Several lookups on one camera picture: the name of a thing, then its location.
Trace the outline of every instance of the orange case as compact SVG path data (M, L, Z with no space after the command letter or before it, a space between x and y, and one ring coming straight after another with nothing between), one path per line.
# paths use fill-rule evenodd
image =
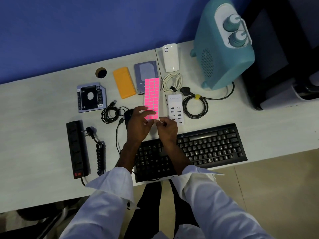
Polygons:
M114 70L113 76L122 99L136 94L129 69L127 67Z

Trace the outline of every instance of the white cable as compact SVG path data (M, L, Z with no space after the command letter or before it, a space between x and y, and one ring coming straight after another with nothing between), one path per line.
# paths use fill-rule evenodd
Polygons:
M170 79L176 77L173 87L177 90L181 88L181 74L180 73L171 73L164 77L162 88L165 92L173 92L170 87L167 87L167 83Z

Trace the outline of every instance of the hand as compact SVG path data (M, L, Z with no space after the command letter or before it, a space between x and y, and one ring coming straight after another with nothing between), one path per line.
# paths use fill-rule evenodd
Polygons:
M146 110L146 106L137 106L134 108L133 115L127 126L127 142L138 143L138 146L148 135L154 120L146 121L144 118L147 115L155 115L156 112L147 110L140 113L141 110Z
M155 120L157 126L157 133L164 146L176 145L177 139L177 123L170 120L168 117L160 117L159 120Z

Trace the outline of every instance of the teal heater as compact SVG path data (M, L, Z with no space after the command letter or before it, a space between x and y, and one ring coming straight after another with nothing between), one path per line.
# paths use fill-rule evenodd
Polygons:
M255 60L245 21L230 0L210 0L197 28L191 57L197 57L205 81L202 88L223 88Z

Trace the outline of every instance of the white desk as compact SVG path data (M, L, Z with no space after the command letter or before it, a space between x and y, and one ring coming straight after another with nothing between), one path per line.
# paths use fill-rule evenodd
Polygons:
M182 86L189 87L192 93L205 97L224 97L226 88L215 91L201 88L200 84L204 81L204 76L197 58L191 58L189 55L192 48L193 41L178 44L180 70L177 72L182 75ZM161 75L164 78L167 73L164 68L162 48L156 49L156 54ZM185 126L179 129L179 133L235 123L248 158L246 162L319 148L319 102L256 111L249 102L240 78L235 80L235 91L229 98L207 102L208 113L197 120L185 116ZM193 99L189 101L187 108L191 113L198 114L202 111L202 104Z
M104 124L99 111L78 113L77 85L100 82L106 88L107 102L134 108L144 104L144 96L121 99L112 72L128 67L136 87L134 64L157 60L155 50L84 65L51 74L0 85L0 213L90 195L94 190L74 180L66 123L83 120L84 128L97 129L106 144L106 168L114 168L119 154L115 147L118 121ZM95 71L107 70L98 79ZM160 114L167 114L161 92ZM125 123L119 127L121 147L126 141ZM158 138L156 129L147 137ZM95 142L87 137L91 174L98 177Z

